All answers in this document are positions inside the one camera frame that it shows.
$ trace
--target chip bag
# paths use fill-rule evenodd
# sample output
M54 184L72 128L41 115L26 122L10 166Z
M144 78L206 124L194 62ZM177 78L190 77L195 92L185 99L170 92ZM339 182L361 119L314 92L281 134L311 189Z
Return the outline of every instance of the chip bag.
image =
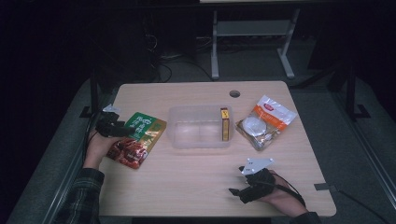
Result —
M296 113L264 95L236 130L258 150L264 150L295 119Z

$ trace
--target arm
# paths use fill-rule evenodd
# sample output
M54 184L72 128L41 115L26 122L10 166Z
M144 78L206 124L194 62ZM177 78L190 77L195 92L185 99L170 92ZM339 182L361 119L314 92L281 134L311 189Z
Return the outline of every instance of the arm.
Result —
M87 157L54 223L99 223L99 194L105 175L98 169L102 158L120 138L95 133L90 136Z
M289 184L279 176L274 175L274 178L276 180L276 184L288 189L290 188ZM281 213L288 217L292 217L290 223L321 223L316 213L309 212L296 198L281 189L275 188L271 194L260 198L258 201L269 203Z

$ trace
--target hand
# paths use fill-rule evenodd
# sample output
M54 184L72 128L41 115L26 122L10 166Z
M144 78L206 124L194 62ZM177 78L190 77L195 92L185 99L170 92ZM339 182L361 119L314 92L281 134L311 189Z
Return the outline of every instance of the hand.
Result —
M285 180L277 175L274 175L274 178L276 180L276 184L290 189L289 184ZM274 188L272 193L258 199L258 201L271 204L288 217L297 217L308 212L308 210L306 210L306 208L296 198L277 188Z
M82 165L83 168L99 169L102 158L107 154L110 147L121 137L103 137L97 131L93 130L90 133L89 145L87 148L87 156Z

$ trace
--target plaid sleeve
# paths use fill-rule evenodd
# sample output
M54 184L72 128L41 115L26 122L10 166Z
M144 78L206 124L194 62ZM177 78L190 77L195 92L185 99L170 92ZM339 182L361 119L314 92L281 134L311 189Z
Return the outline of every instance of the plaid sleeve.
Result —
M99 194L104 178L98 170L81 169L54 223L100 223Z

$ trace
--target metal stand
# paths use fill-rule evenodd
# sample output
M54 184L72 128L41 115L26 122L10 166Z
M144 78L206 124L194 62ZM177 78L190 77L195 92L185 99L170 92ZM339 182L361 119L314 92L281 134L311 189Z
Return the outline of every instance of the metal stand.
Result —
M303 89L320 80L323 77L332 75L332 79L327 85L327 89L333 92L339 92L344 84L346 83L346 113L349 117L356 121L356 119L367 119L370 118L370 114L367 112L364 105L357 105L360 113L355 113L355 86L356 86L356 74L351 62L347 59L337 62L331 67L321 71L313 77L303 81L300 84L290 86L292 89Z
M93 70L90 78L91 85L91 113L89 106L85 106L79 115L80 118L90 118L92 115L96 114L99 111L99 99L98 99L98 82L96 80L95 71Z
M288 32L286 33L285 44L283 45L282 49L277 49L277 54L279 55L280 61L282 62L283 68L285 69L286 76L289 79L294 78L294 73L293 73L293 70L291 69L288 57L286 56L286 53L288 52L290 41L293 36L294 28L296 27L296 23L297 23L299 14L300 14L300 9L299 8L295 9L294 13L293 13L293 17L291 19L291 22L289 24Z
M287 52L293 36L294 28L300 14L300 9L295 9L291 20L283 21L218 21L218 13L213 14L213 38L212 38L212 78L219 79L219 65L217 42L218 36L236 36L236 35L284 35L285 44L278 49L280 61L290 79L294 78L294 73L287 58Z

